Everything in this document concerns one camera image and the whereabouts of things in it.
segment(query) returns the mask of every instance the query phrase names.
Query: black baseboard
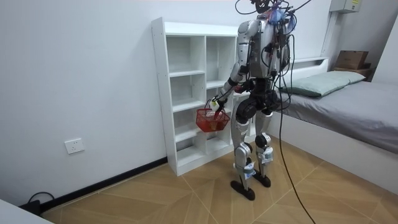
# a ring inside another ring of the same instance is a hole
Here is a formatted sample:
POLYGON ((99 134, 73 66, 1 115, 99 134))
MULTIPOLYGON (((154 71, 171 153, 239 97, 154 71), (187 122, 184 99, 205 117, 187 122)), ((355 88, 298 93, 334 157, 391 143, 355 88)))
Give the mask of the black baseboard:
POLYGON ((93 192, 95 192, 97 190, 101 190, 101 189, 103 189, 105 187, 108 187, 110 185, 116 184, 116 183, 118 183, 118 182, 120 182, 122 180, 126 180, 126 179, 128 179, 130 177, 133 177, 133 176, 137 175, 137 174, 140 174, 142 172, 148 171, 148 170, 153 169, 153 168, 155 168, 157 166, 165 164, 166 162, 167 162, 167 157, 161 158, 161 159, 158 159, 158 160, 156 160, 154 162, 151 162, 151 163, 148 163, 146 165, 137 167, 135 169, 132 169, 132 170, 127 171, 127 172, 124 172, 122 174, 119 174, 117 176, 111 177, 109 179, 103 180, 101 182, 98 182, 96 184, 90 185, 90 186, 85 187, 83 189, 74 191, 72 193, 69 193, 69 194, 61 196, 61 197, 58 197, 58 198, 56 198, 54 200, 51 200, 51 201, 48 201, 48 202, 44 202, 44 203, 40 204, 40 210, 43 213, 43 212, 45 212, 47 210, 50 210, 51 208, 54 208, 56 206, 62 205, 62 204, 67 203, 67 202, 70 202, 70 201, 75 200, 77 198, 80 198, 80 197, 82 197, 84 195, 88 195, 88 194, 93 193, 93 192))

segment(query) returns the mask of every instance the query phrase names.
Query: robot leg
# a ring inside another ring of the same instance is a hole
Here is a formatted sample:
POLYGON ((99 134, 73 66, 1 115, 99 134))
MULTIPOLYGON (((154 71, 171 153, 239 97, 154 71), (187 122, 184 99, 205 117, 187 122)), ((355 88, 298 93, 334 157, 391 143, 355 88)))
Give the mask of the robot leg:
POLYGON ((231 119, 231 135, 235 155, 234 167, 240 178, 240 182, 235 180, 232 181, 231 187, 249 200, 254 200, 256 198, 254 191, 250 188, 250 177, 255 174, 255 171, 254 163, 250 158, 252 147, 249 143, 244 142, 244 138, 248 131, 248 118, 250 118, 250 116, 253 117, 254 113, 242 112, 245 111, 246 108, 251 107, 252 104, 253 101, 251 99, 246 99, 238 103, 234 107, 231 119))
POLYGON ((263 186, 270 187, 271 180, 267 177, 267 166, 274 159, 271 147, 271 137, 266 134, 272 118, 272 111, 262 110, 256 113, 256 156, 259 163, 259 172, 253 176, 263 186))

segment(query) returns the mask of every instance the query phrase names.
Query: white cabinet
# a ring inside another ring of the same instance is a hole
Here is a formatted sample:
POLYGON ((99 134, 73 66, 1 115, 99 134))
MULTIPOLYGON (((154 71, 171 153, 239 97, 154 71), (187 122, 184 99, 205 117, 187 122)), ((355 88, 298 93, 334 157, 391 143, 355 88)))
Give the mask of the white cabinet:
MULTIPOLYGON (((222 131, 204 133, 195 121, 197 109, 229 78, 236 61, 237 31, 237 27, 164 22, 163 18, 152 21, 167 159, 177 175, 233 150, 230 123, 222 131)), ((234 103, 244 97, 248 93, 230 96, 225 108, 230 117, 234 103)))

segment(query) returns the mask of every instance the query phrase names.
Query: gray pillow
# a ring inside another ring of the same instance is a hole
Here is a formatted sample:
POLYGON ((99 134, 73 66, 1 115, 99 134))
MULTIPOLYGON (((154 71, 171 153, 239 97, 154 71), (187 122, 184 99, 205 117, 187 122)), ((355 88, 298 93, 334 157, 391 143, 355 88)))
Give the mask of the gray pillow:
POLYGON ((350 78, 352 78, 353 81, 356 80, 351 74, 347 76, 345 74, 336 74, 336 72, 326 72, 293 80, 293 88, 291 88, 290 83, 288 83, 286 84, 287 87, 283 87, 281 91, 311 98, 319 98, 349 85, 351 82, 350 78))
POLYGON ((354 83, 360 82, 365 79, 365 76, 363 76, 359 73, 356 73, 356 72, 332 71, 332 72, 328 72, 328 73, 330 73, 332 75, 340 75, 340 76, 344 76, 344 77, 348 78, 349 84, 354 84, 354 83))

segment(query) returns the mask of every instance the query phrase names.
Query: humanoid robot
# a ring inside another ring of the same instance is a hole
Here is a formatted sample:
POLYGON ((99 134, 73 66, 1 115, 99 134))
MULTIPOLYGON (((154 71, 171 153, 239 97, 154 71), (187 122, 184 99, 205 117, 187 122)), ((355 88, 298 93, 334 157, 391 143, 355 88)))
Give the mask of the humanoid robot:
POLYGON ((286 1, 251 0, 259 13, 256 20, 243 22, 238 29, 238 61, 231 76, 210 102, 213 111, 223 109, 230 94, 250 91, 248 99, 240 101, 233 109, 231 135, 234 146, 234 167, 240 182, 231 186, 249 200, 255 199, 250 188, 253 176, 263 186, 270 187, 266 170, 272 161, 271 138, 266 131, 272 118, 272 111, 278 102, 274 91, 275 82, 281 79, 281 72, 289 64, 289 34, 295 27, 294 11, 286 1), (252 147, 244 142, 249 120, 256 115, 256 157, 259 170, 254 169, 252 147))

